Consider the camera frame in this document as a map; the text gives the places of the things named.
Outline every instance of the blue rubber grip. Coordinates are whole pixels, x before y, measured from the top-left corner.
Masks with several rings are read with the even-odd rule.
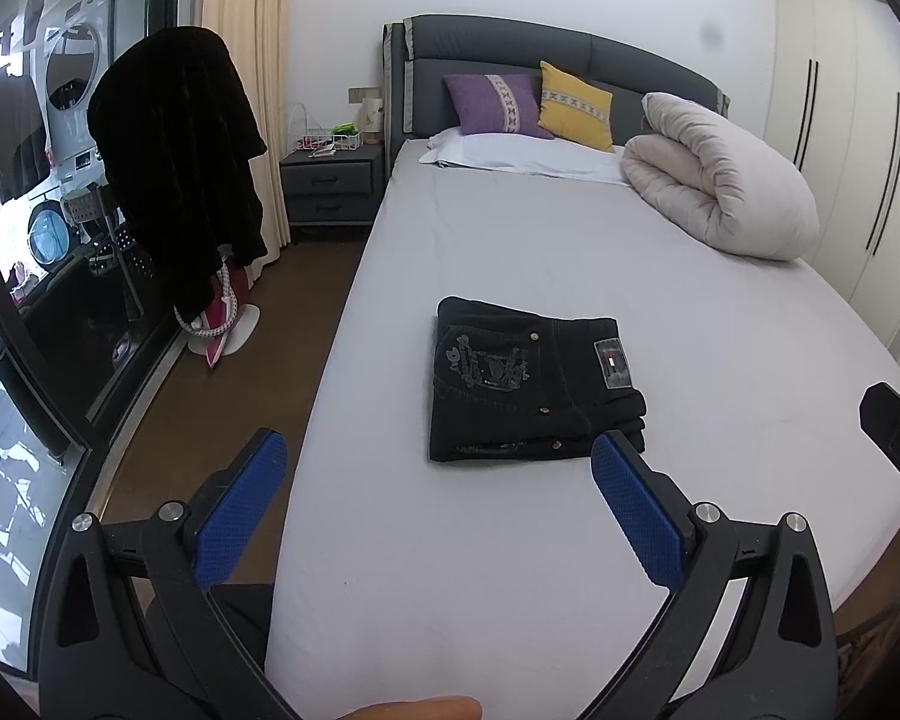
[[[270,433],[197,536],[194,577],[206,592],[226,581],[287,473],[287,442]]]
[[[685,578],[679,532],[609,436],[593,442],[593,481],[654,584],[677,592]]]

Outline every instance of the wardrobe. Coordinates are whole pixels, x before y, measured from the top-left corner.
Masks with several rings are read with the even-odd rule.
[[[778,0],[764,139],[813,191],[804,258],[889,344],[900,327],[900,25],[876,0]]]

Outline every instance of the black fur coat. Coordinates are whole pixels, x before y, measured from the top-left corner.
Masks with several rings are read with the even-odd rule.
[[[247,164],[266,143],[226,45],[197,26],[145,38],[103,74],[87,124],[130,232],[183,319],[197,317],[220,245],[239,266],[266,254]]]

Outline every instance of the purple pillow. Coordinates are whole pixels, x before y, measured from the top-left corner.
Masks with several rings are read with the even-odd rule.
[[[444,76],[464,135],[515,132],[553,139],[537,122],[540,106],[530,76]]]

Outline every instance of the gray nightstand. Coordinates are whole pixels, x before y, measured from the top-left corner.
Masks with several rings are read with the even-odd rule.
[[[309,154],[295,151],[280,162],[290,228],[372,225],[384,196],[384,148]]]

